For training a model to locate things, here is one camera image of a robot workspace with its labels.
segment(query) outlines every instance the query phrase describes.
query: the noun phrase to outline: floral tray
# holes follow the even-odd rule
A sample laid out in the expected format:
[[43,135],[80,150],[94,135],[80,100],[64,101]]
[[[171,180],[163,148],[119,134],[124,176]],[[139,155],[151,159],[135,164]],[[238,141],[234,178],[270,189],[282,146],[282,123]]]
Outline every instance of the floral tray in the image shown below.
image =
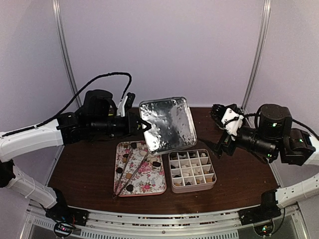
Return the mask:
[[[135,149],[131,147],[132,143],[137,145]],[[133,151],[132,156],[128,158],[127,166],[125,167],[126,160],[124,157],[130,154],[131,150]],[[114,190],[121,174],[123,176],[118,188],[122,188],[125,185],[129,180],[126,175],[134,174],[147,151],[148,148],[145,141],[130,141],[118,144],[116,148]],[[166,180],[162,158],[160,155],[149,154],[119,197],[156,195],[165,192],[165,190]]]

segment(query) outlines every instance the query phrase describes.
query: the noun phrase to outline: gray wall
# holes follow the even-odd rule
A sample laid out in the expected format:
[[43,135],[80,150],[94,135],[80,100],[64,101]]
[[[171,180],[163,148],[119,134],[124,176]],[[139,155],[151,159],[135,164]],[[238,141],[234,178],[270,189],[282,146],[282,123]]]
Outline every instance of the gray wall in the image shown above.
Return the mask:
[[[289,107],[319,132],[319,1],[274,0],[261,65],[247,110],[264,103]],[[316,166],[275,165],[284,186],[318,173]],[[300,202],[311,238],[319,234],[319,196]]]
[[[135,105],[172,96],[191,106],[240,104],[262,10],[260,0],[61,2],[78,88],[97,74],[128,71]],[[126,82],[114,77],[91,88],[111,91],[118,102]]]
[[[72,97],[61,57],[51,0],[0,1],[0,131],[41,122]],[[57,148],[14,159],[44,183]],[[1,238],[18,237],[28,200],[0,189]]]

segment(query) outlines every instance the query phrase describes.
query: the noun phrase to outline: brown tabletop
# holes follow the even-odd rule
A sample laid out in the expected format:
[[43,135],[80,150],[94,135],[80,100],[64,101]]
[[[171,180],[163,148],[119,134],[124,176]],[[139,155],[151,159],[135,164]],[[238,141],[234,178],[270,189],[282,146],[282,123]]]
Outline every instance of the brown tabletop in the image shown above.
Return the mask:
[[[209,117],[209,108],[192,108],[197,136],[217,142],[222,131]],[[134,136],[108,142],[79,142],[64,148],[49,182],[60,189],[70,206],[134,214],[183,214],[236,209],[260,203],[261,194],[277,188],[269,165],[237,149],[232,157],[212,153],[217,182],[213,189],[176,194],[171,190],[168,156],[163,156],[167,190],[156,196],[112,199],[116,146]],[[194,148],[207,148],[199,142]]]

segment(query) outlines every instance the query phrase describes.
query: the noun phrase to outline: white arm segment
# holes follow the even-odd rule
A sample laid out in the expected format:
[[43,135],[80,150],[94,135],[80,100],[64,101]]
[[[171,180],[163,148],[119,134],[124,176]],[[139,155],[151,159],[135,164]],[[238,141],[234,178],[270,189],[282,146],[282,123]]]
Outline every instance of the white arm segment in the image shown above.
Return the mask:
[[287,188],[279,188],[276,192],[277,206],[284,208],[296,201],[303,201],[319,194],[319,173],[310,179],[297,183]]
[[[314,136],[310,136],[310,141],[316,148],[316,151],[304,164],[319,165],[319,141]],[[279,208],[284,208],[295,203],[296,201],[305,200],[316,194],[319,194],[319,173],[312,178],[297,183],[293,186],[277,189],[277,206]]]
[[314,136],[310,136],[310,141],[313,147],[316,148],[316,151],[308,158],[304,164],[312,164],[319,166],[319,141]]
[[128,96],[125,96],[119,103],[117,116],[125,117],[125,104],[128,100]]
[[244,117],[242,115],[237,114],[231,108],[227,108],[223,118],[221,119],[221,122],[223,124],[225,124],[225,123],[227,123],[228,121],[232,120],[235,117],[238,117],[239,119],[236,120],[236,121],[232,121],[232,122],[228,123],[226,125],[225,129],[226,129],[226,131],[228,132],[229,135],[237,136],[237,130],[243,124],[243,118]]
[[13,166],[15,178],[11,179],[6,188],[12,189],[30,198],[45,208],[52,208],[56,204],[56,194],[52,188],[46,187]]
[[57,130],[57,126],[59,126],[58,120],[54,119],[39,128],[6,137],[2,137],[5,132],[0,132],[1,162],[7,162],[16,156],[41,148],[63,145],[62,134]]

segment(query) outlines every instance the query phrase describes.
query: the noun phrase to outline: black cable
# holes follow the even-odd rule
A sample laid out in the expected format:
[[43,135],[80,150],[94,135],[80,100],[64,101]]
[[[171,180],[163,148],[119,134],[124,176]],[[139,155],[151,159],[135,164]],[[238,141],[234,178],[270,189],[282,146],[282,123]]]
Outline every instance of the black cable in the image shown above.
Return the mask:
[[225,127],[226,125],[228,125],[230,122],[236,121],[236,120],[238,120],[238,119],[239,119],[239,117],[234,117],[234,118],[232,118],[231,120],[225,122],[224,127]]
[[304,123],[299,122],[298,120],[293,119],[293,122],[299,124],[300,126],[306,128],[307,130],[309,130],[310,133],[312,133],[314,135],[314,137],[317,138],[317,140],[319,140],[319,136],[307,125],[305,125]]
[[250,113],[250,114],[246,114],[244,115],[244,118],[248,118],[248,117],[252,117],[252,116],[256,116],[257,113]]
[[127,72],[111,72],[111,73],[107,73],[107,74],[103,74],[103,75],[99,75],[99,76],[96,76],[94,77],[92,80],[90,80],[89,82],[87,82],[73,97],[72,99],[69,101],[69,103],[66,104],[65,107],[63,107],[58,113],[56,113],[54,116],[52,116],[51,118],[43,121],[42,123],[39,123],[35,126],[30,126],[30,127],[26,127],[26,128],[21,128],[21,129],[18,129],[18,130],[14,130],[14,131],[11,131],[11,132],[8,132],[8,133],[5,133],[4,135],[2,135],[2,137],[6,137],[6,136],[10,136],[10,135],[13,135],[13,134],[16,134],[16,133],[20,133],[20,132],[24,132],[24,131],[27,131],[27,130],[30,130],[30,129],[34,129],[34,128],[38,128],[38,127],[41,127],[47,123],[49,123],[50,121],[54,120],[56,117],[58,117],[60,114],[63,113],[63,111],[65,111],[71,104],[72,102],[79,96],[79,94],[85,90],[85,88],[87,88],[89,85],[91,85],[94,81],[96,81],[97,79],[100,79],[100,78],[103,78],[103,77],[109,77],[109,76],[116,76],[116,75],[124,75],[124,76],[128,76],[129,77],[129,82],[128,84],[126,85],[124,91],[123,91],[123,94],[122,94],[122,97],[121,97],[121,100],[123,99],[126,91],[128,90],[131,82],[132,82],[132,76],[130,75],[130,73],[127,73]]
[[256,115],[255,115],[255,118],[254,118],[255,129],[258,129],[258,116],[259,116],[259,113],[260,113],[260,111],[261,111],[261,107],[262,107],[262,106],[260,106],[260,107],[258,108],[258,110],[257,110],[257,112],[256,112]]
[[286,208],[284,208],[284,215],[283,215],[283,219],[282,219],[282,221],[281,221],[281,223],[280,223],[280,225],[279,225],[279,227],[273,232],[273,233],[271,233],[271,235],[273,235],[273,234],[275,234],[276,232],[278,232],[279,231],[279,229],[281,228],[281,226],[283,225],[283,223],[284,223],[284,220],[285,220],[285,216],[286,216]]

